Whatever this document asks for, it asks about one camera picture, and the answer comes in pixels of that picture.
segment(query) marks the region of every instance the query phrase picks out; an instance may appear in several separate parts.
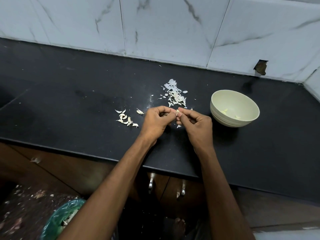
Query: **bare foot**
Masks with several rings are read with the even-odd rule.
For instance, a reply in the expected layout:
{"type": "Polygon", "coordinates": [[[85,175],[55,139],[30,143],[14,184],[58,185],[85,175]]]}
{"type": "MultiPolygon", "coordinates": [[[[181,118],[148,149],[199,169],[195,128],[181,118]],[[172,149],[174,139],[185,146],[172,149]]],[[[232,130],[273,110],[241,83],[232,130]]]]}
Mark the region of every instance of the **bare foot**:
{"type": "Polygon", "coordinates": [[[183,219],[176,218],[173,224],[173,240],[181,240],[186,231],[186,223],[183,219]]]}

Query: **forearm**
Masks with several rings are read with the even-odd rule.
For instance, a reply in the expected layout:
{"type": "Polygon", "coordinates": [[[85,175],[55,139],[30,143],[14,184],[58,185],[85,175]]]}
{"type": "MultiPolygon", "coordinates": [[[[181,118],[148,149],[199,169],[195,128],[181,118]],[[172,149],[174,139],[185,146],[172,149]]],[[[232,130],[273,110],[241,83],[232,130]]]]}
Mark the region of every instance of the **forearm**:
{"type": "Polygon", "coordinates": [[[237,205],[214,148],[198,154],[206,191],[212,239],[255,239],[237,205]]]}
{"type": "Polygon", "coordinates": [[[150,141],[138,137],[108,177],[90,196],[59,240],[110,239],[150,141]]]}

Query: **cream plastic bowl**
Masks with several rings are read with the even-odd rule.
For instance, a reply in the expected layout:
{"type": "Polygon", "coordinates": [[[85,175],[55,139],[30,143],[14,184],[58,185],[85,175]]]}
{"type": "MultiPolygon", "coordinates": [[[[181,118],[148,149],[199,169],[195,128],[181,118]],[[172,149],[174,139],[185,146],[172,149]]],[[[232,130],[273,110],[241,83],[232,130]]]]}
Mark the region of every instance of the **cream plastic bowl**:
{"type": "Polygon", "coordinates": [[[258,105],[251,98],[232,90],[219,90],[212,94],[210,111],[216,121],[228,127],[245,126],[260,114],[258,105]]]}

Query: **black countertop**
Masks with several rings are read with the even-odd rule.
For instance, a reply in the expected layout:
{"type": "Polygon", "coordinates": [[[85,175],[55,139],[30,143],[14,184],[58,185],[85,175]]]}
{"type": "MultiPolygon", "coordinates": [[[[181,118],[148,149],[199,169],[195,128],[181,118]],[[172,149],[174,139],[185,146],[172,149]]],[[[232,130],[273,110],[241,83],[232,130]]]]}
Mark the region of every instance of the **black countertop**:
{"type": "MultiPolygon", "coordinates": [[[[214,147],[231,185],[320,203],[320,104],[299,84],[0,39],[0,139],[118,161],[140,128],[115,121],[115,109],[126,109],[142,125],[136,108],[167,105],[157,98],[170,79],[188,90],[187,107],[205,115],[220,89],[258,104],[260,117],[245,127],[213,119],[214,147]]],[[[201,178],[186,131],[176,125],[158,139],[143,167],[201,178]]]]}

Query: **green plastic bag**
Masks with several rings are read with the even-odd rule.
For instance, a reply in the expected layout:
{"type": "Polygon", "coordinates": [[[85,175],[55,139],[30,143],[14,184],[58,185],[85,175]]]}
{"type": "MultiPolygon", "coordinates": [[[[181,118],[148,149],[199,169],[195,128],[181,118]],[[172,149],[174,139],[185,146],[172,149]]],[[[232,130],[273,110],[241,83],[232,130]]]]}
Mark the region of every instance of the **green plastic bag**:
{"type": "Polygon", "coordinates": [[[74,211],[79,210],[84,203],[83,199],[74,199],[58,208],[44,226],[40,240],[56,240],[63,230],[62,221],[66,220],[74,211]]]}

